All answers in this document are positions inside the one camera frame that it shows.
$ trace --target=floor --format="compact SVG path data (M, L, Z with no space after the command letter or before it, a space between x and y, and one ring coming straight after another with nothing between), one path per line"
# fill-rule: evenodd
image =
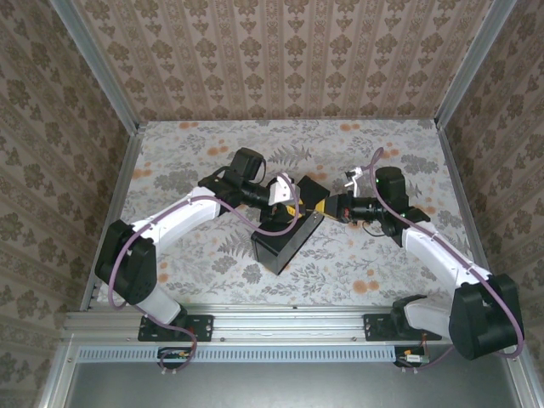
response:
M344 191L343 172L367 164L379 146L386 152L378 166L400 167L412 205L470 256L430 120L151 122L122 219L134 222L177 201L199 179L229 164L241 147L264 155L265 183L279 171L297 181L307 174L334 194ZM371 195L366 178L360 186ZM258 211L244 212L258 221ZM376 225L370 231L380 232ZM420 261L360 225L326 219L280 276L254 260L250 235L229 213L203 224L161 256L158 280L181 303L390 305L416 293L447 296ZM105 301L104 287L99 301Z

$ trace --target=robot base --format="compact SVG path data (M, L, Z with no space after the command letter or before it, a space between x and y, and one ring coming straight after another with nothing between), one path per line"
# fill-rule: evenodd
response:
M438 334L425 330L410 329L399 333L389 313L364 314L363 321L365 322L365 340L367 342L419 341L423 334L427 334L427 340L430 341L442 339Z
M213 334L213 316L211 314L181 315L174 319L171 326L183 327L195 334L199 342L211 342ZM190 337L181 331L165 329L142 317L138 332L139 342L190 342Z

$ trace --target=aluminum frame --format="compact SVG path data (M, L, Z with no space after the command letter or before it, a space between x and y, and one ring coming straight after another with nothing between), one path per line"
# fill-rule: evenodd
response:
M439 127L445 128L453 116L515 5L516 0L495 0L491 4L436 113Z
M137 138L131 140L127 149L122 174L117 182L112 206L108 213L108 225L121 215L122 205L127 194L130 175L139 153L142 128ZM463 222L467 229L467 238L473 251L474 260L488 268L483 247L475 229L467 197L462 189L461 179L456 170L445 131L439 129L439 140L445 154L445 161L450 171L451 181L460 206ZM94 279L89 279L86 299L82 306L89 305L91 298L97 295L98 288ZM86 346L126 346L149 347L156 343L138 342L138 329L141 314L129 308L114 312L107 305L97 302L87 311L70 313L62 331L59 351L55 355L52 370L46 383L41 408L64 406L76 369L77 356L81 347ZM190 314L214 315L214 333L211 345L215 348L242 347L346 347L368 346L363 330L362 315L368 313L388 313L386 307L340 307L340 306L236 306L212 304L185 305ZM431 345L449 344L449 340L429 342ZM379 342L378 346L415 345L417 342ZM161 346L190 346L189 343L161 343ZM525 350L515 360L505 361L518 398L523 406L542 405L542 389L538 382L532 360Z
M51 3L70 33L70 37L73 38L77 49L87 61L89 68L108 97L123 126L131 137L134 136L138 129L138 114L134 112L125 97L121 84L117 82L115 75L106 62L107 59L103 58L94 43L93 37L85 26L82 16L77 11L76 5L72 1L66 0L51 0Z

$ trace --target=black plastic cover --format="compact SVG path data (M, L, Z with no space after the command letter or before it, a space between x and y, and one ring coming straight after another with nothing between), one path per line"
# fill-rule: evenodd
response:
M422 335L427 336L428 341L441 340L442 337L426 330L418 330L409 327L408 330L398 329L398 322L395 323L393 313L369 313L363 314L365 322L366 342L409 342L420 341Z
M106 231L104 243L94 273L104 282L110 280L117 255L134 234L132 225L120 219ZM125 255L113 287L128 304L137 304L147 298L156 285L156 253L151 238L137 238L131 245L130 256Z
M247 147L242 147L236 151L235 157L230 163L229 170L238 174L246 181L254 180L263 162L263 155Z
M408 209L405 176L398 167L380 167L376 170L377 190L380 196L397 212Z
M488 283L512 311L523 332L515 282L507 275L497 275L491 276ZM450 337L459 354L468 360L513 346L518 341L510 320L481 283L456 289Z

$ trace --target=gray panel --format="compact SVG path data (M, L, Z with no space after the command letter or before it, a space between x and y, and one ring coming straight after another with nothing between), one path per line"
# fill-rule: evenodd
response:
M504 361L449 356L428 371L392 364L208 364L161 375L154 364L78 365L67 406L131 408L517 407Z

